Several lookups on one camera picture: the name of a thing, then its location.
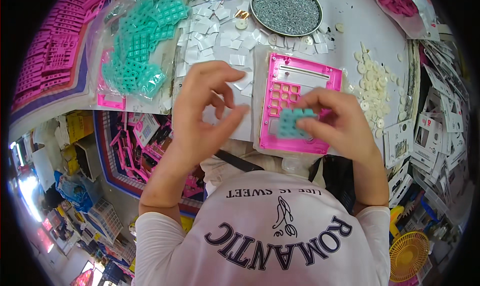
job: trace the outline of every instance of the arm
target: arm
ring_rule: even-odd
[[[233,92],[225,84],[241,79],[244,74],[223,61],[198,63],[190,69],[173,107],[173,142],[141,194],[139,215],[158,212],[180,223],[178,203],[187,174],[219,150],[250,109],[236,107]],[[233,110],[217,126],[212,126],[202,121],[202,112],[208,105],[215,107],[218,119],[222,118],[225,106]]]
[[[302,97],[297,108],[332,109],[323,122],[315,119],[297,121],[297,127],[331,145],[353,161],[354,213],[368,206],[388,206],[388,182],[382,155],[375,144],[357,98],[336,91],[316,88]]]

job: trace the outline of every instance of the person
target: person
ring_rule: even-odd
[[[296,125],[353,161],[356,216],[298,175],[255,170],[222,179],[185,235],[178,203],[187,173],[215,154],[249,112],[234,105],[225,83],[243,75],[211,61],[185,77],[173,109],[173,142],[140,198],[136,284],[387,285],[390,212],[381,153],[357,99],[320,87],[296,108],[329,108],[333,116]],[[225,107],[231,112],[213,126],[202,121],[208,105],[219,119]]]

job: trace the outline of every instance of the clear plastic bag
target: clear plastic bag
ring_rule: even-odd
[[[118,0],[102,10],[86,41],[88,67],[98,68],[89,71],[90,88],[151,102],[172,77],[176,24],[188,10],[182,0]]]
[[[412,16],[396,14],[388,7],[376,0],[378,6],[387,15],[392,17],[407,34],[410,39],[429,39],[440,40],[438,29],[436,28],[436,15],[432,3],[429,0],[412,0],[418,9],[418,13]]]

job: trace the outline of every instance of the floor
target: floor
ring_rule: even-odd
[[[118,218],[120,219],[123,229],[121,234],[131,243],[134,242],[134,236],[130,234],[128,225],[138,216],[137,198],[126,194],[115,187],[110,186],[103,175],[97,178],[102,186],[104,198],[113,205]]]

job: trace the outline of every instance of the plastic bag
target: plastic bag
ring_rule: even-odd
[[[55,171],[54,176],[56,181],[55,189],[64,199],[68,200],[77,211],[87,213],[88,210],[92,208],[92,200],[80,180],[74,181],[73,177],[64,175],[59,171]]]
[[[388,6],[389,0],[376,0],[379,7],[392,17],[411,39],[429,39],[439,41],[436,27],[435,10],[430,0],[411,0],[416,8],[393,8]]]
[[[87,36],[88,67],[98,68],[90,87],[151,102],[172,77],[176,25],[188,11],[182,0],[118,0],[102,10]]]

